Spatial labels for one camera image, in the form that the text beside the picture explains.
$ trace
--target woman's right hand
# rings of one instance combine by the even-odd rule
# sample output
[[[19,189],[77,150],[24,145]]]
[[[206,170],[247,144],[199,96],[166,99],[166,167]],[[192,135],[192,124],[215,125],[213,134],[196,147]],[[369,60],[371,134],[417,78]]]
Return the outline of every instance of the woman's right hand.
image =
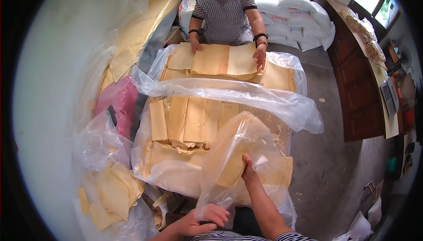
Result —
[[[251,157],[248,154],[244,153],[242,155],[242,159],[247,163],[245,170],[242,173],[242,179],[245,182],[249,182],[251,180],[258,178],[257,173],[255,172],[255,170],[252,169]]]
[[[193,50],[194,53],[196,53],[197,50],[200,50],[200,51],[204,50],[197,39],[191,39],[191,49]]]

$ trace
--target hand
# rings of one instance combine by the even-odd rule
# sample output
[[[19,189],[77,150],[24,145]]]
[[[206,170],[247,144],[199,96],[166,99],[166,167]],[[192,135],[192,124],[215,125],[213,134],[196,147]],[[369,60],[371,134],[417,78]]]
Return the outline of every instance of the hand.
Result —
[[[253,58],[257,59],[257,69],[261,67],[264,70],[264,65],[266,64],[266,48],[266,44],[261,43],[257,46],[254,55],[252,55]]]
[[[197,52],[197,50],[203,51],[203,47],[200,45],[197,39],[191,39],[191,49],[194,53]]]
[[[209,203],[205,208],[205,220],[212,221],[214,224],[203,224],[195,218],[195,209],[191,210],[186,216],[174,222],[175,229],[180,235],[195,236],[201,233],[210,232],[217,228],[219,225],[223,227],[228,221],[227,216],[230,214],[227,210]]]
[[[253,179],[258,178],[257,173],[252,169],[251,157],[244,153],[242,159],[247,163],[244,172],[242,173],[242,179],[247,183]]]

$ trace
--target black wristband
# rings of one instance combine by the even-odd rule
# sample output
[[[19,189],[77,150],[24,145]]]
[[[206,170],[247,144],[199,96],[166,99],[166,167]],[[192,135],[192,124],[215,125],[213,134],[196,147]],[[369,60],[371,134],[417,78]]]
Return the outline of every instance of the black wristband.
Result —
[[[262,36],[266,37],[266,39],[267,39],[267,35],[266,35],[266,34],[258,34],[258,35],[256,35],[256,36],[254,37],[254,42],[256,43],[256,48],[257,48],[257,39],[258,39],[259,37],[262,37]]]

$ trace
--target bracelet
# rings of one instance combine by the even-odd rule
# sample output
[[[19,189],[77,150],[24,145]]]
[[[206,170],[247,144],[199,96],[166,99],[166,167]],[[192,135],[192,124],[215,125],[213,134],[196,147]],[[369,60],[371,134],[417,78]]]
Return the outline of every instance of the bracelet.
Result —
[[[256,44],[257,44],[257,46],[256,46],[256,48],[261,44],[261,43],[264,43],[264,44],[266,44],[266,48],[269,46],[265,41],[260,41],[260,42],[256,42]]]
[[[254,37],[254,42],[256,43],[256,48],[257,48],[257,39],[258,39],[259,37],[261,37],[261,36],[264,36],[264,37],[266,37],[266,39],[267,39],[267,35],[266,35],[266,34],[258,34],[258,35],[256,35],[256,36]]]

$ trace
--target checkered dress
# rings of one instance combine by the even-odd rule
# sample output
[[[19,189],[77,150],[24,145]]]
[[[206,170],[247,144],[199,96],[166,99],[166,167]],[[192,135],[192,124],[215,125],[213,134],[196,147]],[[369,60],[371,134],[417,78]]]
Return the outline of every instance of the checkered dress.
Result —
[[[220,4],[215,0],[196,0],[193,18],[205,19],[204,37],[208,43],[239,46],[252,42],[251,25],[245,10],[257,9],[254,0],[234,0]]]

